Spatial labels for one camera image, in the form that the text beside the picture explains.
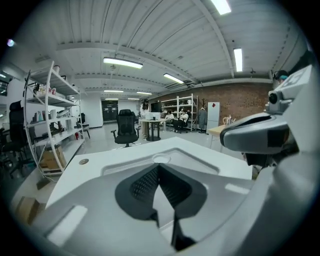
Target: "computer monitor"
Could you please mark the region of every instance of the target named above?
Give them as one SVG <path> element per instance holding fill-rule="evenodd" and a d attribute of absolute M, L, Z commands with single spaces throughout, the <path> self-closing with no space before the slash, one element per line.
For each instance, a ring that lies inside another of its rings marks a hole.
<path fill-rule="evenodd" d="M 151 103 L 151 112 L 162 112 L 161 102 Z"/>

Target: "white ceiling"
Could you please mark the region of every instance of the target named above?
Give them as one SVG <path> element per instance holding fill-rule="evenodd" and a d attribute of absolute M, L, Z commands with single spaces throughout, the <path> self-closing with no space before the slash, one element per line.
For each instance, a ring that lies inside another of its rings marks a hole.
<path fill-rule="evenodd" d="M 307 50 L 293 20 L 272 0 L 229 0 L 220 15 L 211 0 L 45 1 L 20 28 L 6 61 L 24 71 L 55 60 L 86 91 L 169 92 L 169 73 L 186 83 L 269 78 L 290 70 Z M 243 72 L 233 49 L 242 48 Z M 104 64 L 135 61 L 142 69 Z"/>

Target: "white wall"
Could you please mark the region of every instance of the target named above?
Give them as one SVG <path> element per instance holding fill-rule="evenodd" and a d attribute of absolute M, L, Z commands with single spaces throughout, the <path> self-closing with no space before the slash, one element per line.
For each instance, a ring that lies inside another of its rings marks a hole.
<path fill-rule="evenodd" d="M 137 106 L 139 106 L 138 100 L 118 100 L 118 113 L 120 110 L 131 110 L 137 115 L 139 112 Z"/>
<path fill-rule="evenodd" d="M 85 114 L 85 124 L 90 128 L 103 126 L 100 92 L 81 94 L 81 112 Z"/>

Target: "wall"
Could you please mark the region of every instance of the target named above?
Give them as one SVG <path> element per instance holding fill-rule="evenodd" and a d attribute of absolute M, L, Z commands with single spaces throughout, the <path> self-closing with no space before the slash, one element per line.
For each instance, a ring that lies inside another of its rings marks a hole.
<path fill-rule="evenodd" d="M 120 110 L 131 110 L 137 115 L 139 113 L 139 110 L 137 110 L 138 105 L 138 100 L 119 100 L 118 113 Z"/>
<path fill-rule="evenodd" d="M 90 128 L 103 126 L 100 92 L 81 94 L 81 112 L 85 114 L 85 124 L 88 124 Z"/>
<path fill-rule="evenodd" d="M 239 120 L 263 112 L 268 102 L 268 92 L 272 90 L 272 87 L 271 83 L 213 85 L 167 94 L 150 99 L 150 102 L 170 100 L 176 96 L 187 97 L 193 93 L 199 98 L 199 108 L 201 108 L 202 99 L 205 99 L 206 106 L 208 102 L 220 102 L 219 125 L 222 125 L 222 119 L 228 115 Z"/>

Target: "doorway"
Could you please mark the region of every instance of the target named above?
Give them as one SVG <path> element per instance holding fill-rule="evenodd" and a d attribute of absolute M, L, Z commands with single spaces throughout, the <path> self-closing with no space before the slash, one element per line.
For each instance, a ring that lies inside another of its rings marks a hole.
<path fill-rule="evenodd" d="M 103 121 L 116 121 L 118 116 L 118 101 L 102 100 L 101 105 Z"/>

